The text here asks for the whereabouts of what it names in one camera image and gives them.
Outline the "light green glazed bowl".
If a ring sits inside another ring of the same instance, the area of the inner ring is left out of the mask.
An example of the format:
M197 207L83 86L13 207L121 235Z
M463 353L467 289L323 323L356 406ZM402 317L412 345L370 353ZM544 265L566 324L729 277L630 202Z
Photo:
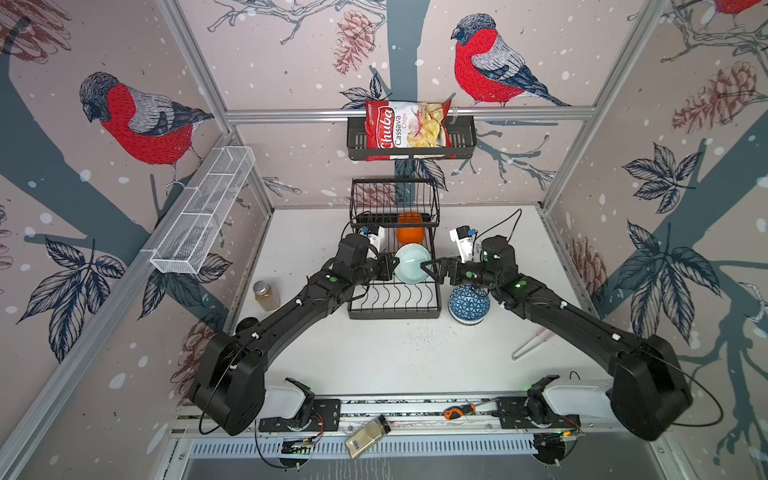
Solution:
M421 264L429 262L431 255L429 250L416 243L402 246L395 254L398 265L395 267L395 276L405 284L415 285L425 281L428 273L421 268Z

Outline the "blue patterned bowl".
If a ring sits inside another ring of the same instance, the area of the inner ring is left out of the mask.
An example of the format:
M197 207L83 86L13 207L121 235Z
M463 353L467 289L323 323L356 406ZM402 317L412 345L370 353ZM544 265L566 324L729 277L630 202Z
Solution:
M460 324L474 326L490 311L490 296L485 289L471 285L456 286L450 293L448 308L451 317Z

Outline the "orange glass bowl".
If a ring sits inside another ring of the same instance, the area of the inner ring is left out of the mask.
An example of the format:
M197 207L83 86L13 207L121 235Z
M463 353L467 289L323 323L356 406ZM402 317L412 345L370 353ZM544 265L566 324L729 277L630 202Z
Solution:
M398 217L396 228L397 240L403 244L421 244L425 238L422 226L422 216L419 212L403 212Z

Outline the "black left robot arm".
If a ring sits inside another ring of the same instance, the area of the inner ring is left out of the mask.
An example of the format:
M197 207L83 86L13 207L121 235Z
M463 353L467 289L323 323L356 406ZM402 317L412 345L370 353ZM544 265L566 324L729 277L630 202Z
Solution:
M265 404L265 374L280 353L351 301L357 287L390 279L399 263L394 254L378 252L367 237L347 235L336 255L307 278L293 299L263 321L233 335L219 332L209 340L188 399L226 433L241 433Z

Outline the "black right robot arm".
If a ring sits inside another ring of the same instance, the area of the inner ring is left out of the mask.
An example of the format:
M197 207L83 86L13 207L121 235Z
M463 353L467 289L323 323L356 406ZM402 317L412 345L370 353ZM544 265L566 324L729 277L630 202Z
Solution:
M677 355L668 341L643 339L564 301L541 281L521 273L515 249L502 236L482 242L478 262L443 257L420 264L437 282L486 289L506 310L553 332L613 378L610 411L643 440L661 436L693 404Z

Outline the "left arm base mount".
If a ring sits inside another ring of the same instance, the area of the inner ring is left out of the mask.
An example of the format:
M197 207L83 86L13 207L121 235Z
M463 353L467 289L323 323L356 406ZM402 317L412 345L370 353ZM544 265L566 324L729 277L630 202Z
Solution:
M266 388L255 425L265 433L336 432L340 410L339 399L318 398L307 385L286 377Z

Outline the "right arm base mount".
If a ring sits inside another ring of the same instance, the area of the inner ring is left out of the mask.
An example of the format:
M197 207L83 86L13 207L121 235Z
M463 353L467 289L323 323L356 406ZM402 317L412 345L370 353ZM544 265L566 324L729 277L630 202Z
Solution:
M559 375L548 375L524 394L497 398L494 413L504 430L537 431L533 433L533 457L546 466L557 467L571 454L583 434L578 415L556 413L545 400L545 388L559 379Z

